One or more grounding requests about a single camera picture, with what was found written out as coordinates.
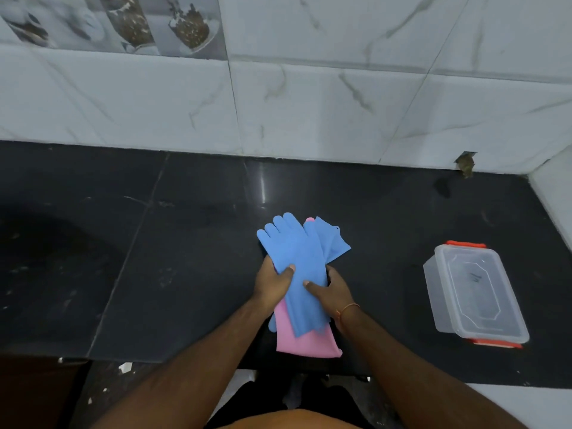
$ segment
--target transparent plastic container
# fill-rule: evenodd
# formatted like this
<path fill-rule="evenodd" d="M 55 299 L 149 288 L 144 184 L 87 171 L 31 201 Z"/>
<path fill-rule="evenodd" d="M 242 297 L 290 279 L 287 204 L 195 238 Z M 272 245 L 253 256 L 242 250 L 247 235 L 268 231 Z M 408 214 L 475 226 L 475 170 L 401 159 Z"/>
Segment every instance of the transparent plastic container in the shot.
<path fill-rule="evenodd" d="M 468 339 L 529 340 L 496 251 L 439 245 L 423 269 L 437 330 Z"/>

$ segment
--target bracelet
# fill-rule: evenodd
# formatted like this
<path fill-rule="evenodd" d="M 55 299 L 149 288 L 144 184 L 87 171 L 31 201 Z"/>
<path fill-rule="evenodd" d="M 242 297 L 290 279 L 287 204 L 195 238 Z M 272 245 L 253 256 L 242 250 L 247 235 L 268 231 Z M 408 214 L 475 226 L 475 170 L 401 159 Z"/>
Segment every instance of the bracelet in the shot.
<path fill-rule="evenodd" d="M 351 303 L 351 304 L 346 305 L 343 309 L 341 309 L 341 311 L 336 310 L 336 319 L 338 320 L 338 322 L 341 322 L 341 314 L 344 312 L 344 310 L 347 309 L 348 307 L 353 306 L 353 305 L 357 305 L 358 307 L 360 307 L 358 303 Z"/>

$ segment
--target person's right hand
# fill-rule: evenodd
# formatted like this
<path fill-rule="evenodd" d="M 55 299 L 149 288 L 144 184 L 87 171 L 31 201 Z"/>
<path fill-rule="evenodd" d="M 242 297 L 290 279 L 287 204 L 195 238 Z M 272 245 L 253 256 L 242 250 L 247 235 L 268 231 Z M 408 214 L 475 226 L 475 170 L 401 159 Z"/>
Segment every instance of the person's right hand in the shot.
<path fill-rule="evenodd" d="M 326 313 L 336 321 L 338 330 L 343 333 L 336 312 L 341 312 L 348 304 L 352 304 L 354 299 L 352 298 L 348 285 L 344 279 L 341 278 L 341 275 L 332 266 L 326 265 L 325 267 L 328 271 L 329 286 L 318 286 L 306 280 L 304 281 L 304 287 L 309 293 L 318 298 L 318 301 L 322 304 Z M 348 310 L 352 308 L 357 308 L 357 306 L 348 307 Z"/>

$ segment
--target container lid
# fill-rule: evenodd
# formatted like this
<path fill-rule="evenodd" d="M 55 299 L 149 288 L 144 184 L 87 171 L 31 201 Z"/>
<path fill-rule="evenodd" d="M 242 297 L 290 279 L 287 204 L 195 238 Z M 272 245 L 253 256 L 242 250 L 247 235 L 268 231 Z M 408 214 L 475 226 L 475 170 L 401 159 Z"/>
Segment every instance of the container lid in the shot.
<path fill-rule="evenodd" d="M 459 336 L 513 343 L 529 340 L 517 299 L 496 251 L 439 245 L 435 257 L 451 324 Z"/>

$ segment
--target person's right arm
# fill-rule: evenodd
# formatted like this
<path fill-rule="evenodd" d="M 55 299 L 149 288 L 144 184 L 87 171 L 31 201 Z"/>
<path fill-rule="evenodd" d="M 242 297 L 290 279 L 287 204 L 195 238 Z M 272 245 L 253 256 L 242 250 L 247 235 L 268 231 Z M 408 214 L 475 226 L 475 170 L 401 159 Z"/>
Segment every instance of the person's right arm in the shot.
<path fill-rule="evenodd" d="M 367 361 L 376 381 L 408 427 L 526 429 L 516 418 L 471 387 L 418 357 L 356 305 L 340 274 L 328 266 L 331 284 L 304 286 L 336 319 L 340 332 Z"/>

